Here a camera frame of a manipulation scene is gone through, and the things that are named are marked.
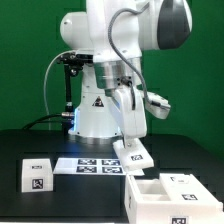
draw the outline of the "white cube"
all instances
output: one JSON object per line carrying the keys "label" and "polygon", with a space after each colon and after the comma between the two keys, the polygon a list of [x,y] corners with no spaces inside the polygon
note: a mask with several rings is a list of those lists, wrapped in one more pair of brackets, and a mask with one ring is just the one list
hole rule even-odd
{"label": "white cube", "polygon": [[22,192],[53,191],[53,173],[49,159],[24,159]]}

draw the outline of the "open white box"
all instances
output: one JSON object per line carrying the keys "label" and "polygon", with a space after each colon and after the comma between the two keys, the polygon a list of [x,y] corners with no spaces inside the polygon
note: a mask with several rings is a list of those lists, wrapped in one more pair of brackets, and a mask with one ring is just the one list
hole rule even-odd
{"label": "open white box", "polygon": [[131,224],[224,224],[223,204],[193,175],[127,175],[125,207]]}

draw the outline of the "white block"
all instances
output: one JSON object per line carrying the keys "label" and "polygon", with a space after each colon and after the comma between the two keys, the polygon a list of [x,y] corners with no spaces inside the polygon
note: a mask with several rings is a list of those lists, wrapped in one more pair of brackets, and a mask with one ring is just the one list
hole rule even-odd
{"label": "white block", "polygon": [[125,148],[122,140],[114,142],[113,147],[127,173],[154,166],[152,157],[137,138],[132,140],[130,147]]}
{"label": "white block", "polygon": [[53,191],[53,173],[49,159],[24,159],[22,192]]}
{"label": "white block", "polygon": [[131,224],[223,224],[223,204],[193,176],[126,177],[125,207]]}

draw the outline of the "black mount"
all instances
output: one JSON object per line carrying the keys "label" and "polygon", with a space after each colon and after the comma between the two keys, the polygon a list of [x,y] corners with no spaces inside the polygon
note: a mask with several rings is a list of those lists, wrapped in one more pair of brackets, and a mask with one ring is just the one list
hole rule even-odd
{"label": "black mount", "polygon": [[[65,112],[74,112],[74,106],[72,103],[72,90],[71,90],[71,78],[77,77],[80,71],[83,70],[85,63],[93,63],[93,56],[86,54],[76,54],[75,52],[65,53],[57,58],[57,63],[64,64],[65,73],[65,92],[66,92],[66,105]],[[62,122],[62,129],[64,134],[68,133],[68,130],[73,127],[73,119],[66,118]]]}

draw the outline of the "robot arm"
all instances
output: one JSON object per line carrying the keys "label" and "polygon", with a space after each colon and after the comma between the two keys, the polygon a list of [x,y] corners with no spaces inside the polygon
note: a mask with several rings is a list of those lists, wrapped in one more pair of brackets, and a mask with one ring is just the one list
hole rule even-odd
{"label": "robot arm", "polygon": [[141,74],[141,50],[171,49],[183,44],[192,29],[187,2],[87,0],[86,5],[87,13],[69,14],[63,19],[62,37],[73,49],[93,49],[97,88],[110,99],[109,110],[123,135],[123,141],[114,143],[123,167],[151,167],[153,160],[138,139],[147,132],[142,98],[146,109],[160,119],[167,117],[170,105],[147,92]]}

